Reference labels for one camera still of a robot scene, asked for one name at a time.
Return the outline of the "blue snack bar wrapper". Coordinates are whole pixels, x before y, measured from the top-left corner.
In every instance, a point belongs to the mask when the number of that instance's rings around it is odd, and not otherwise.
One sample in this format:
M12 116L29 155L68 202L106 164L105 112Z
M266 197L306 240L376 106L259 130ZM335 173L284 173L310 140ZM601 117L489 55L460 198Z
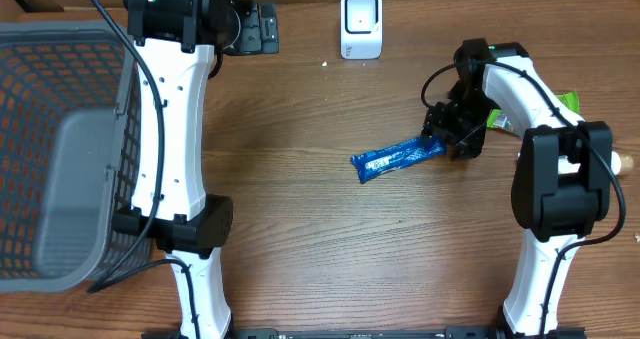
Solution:
M447 146L438 137L418 136L401 143L354 155L350 158L361 184L382 174L404 169L447 154Z

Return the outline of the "white conditioner tube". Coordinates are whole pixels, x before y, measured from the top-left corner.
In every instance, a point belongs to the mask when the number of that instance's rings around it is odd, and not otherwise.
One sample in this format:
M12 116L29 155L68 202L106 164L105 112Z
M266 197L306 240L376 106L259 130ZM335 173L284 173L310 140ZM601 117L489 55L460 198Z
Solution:
M561 156L558 160L558 173L561 175L576 173L580 168L579 163L571 163L567 156ZM630 155L621 155L615 151L611 153L611 169L615 175L630 172L634 168L634 160Z

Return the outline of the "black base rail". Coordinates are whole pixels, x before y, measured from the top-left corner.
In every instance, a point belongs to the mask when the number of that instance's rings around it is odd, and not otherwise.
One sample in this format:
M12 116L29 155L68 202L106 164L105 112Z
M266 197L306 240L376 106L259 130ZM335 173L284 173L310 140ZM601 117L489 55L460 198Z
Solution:
M508 339L515 335L491 326L449 326L427 331L297 331L232 329L224 339Z

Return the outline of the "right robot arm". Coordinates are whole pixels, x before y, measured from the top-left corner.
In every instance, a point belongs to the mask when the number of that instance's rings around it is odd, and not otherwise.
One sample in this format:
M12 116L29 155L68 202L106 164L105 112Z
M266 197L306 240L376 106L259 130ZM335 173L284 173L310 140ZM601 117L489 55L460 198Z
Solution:
M515 279L500 307L495 338L582 338L561 329L557 308L579 248L621 192L613 136L562 104L518 43L464 41L453 56L458 80L445 102L427 107L422 135L449 145L454 159L479 156L493 110L511 121L521 148L511 208L523 230Z

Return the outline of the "white barcode scanner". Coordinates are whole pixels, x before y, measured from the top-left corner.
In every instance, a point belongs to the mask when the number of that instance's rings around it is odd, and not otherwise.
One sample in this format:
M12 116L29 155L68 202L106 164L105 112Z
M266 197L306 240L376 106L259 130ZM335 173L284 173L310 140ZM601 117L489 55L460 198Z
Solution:
M340 52L345 60L377 59L383 44L383 1L340 1Z

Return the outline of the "grey plastic mesh basket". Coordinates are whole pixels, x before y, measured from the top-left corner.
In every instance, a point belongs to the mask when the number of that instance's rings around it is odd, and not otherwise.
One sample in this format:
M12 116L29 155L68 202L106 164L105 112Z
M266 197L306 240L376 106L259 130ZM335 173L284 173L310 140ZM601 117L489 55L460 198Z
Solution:
M111 225L139 144L137 71L105 23L2 25L3 292L61 292L149 261L149 242Z

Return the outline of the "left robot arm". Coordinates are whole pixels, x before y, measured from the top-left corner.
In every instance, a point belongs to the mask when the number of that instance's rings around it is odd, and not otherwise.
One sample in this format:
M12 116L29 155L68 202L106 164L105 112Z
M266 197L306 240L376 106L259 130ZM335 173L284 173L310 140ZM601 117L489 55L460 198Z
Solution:
M129 206L115 228L163 252L174 274L182 322L176 338L230 338L221 249L233 202L206 192L202 130L208 81L225 54L260 41L256 3L244 0L123 0L140 84L140 162Z

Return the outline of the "green clear snack bag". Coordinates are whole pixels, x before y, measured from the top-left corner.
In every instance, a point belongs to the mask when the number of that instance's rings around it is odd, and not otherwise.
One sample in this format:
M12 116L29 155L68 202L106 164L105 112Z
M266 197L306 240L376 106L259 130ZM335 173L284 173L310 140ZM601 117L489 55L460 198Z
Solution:
M565 94L557 94L557 99L570 111L580 114L580 101L576 91L572 91ZM500 109L494 109L491 111L487 121L488 129L496 129L504 132L508 132L517 135L516 127L508 119L507 115Z

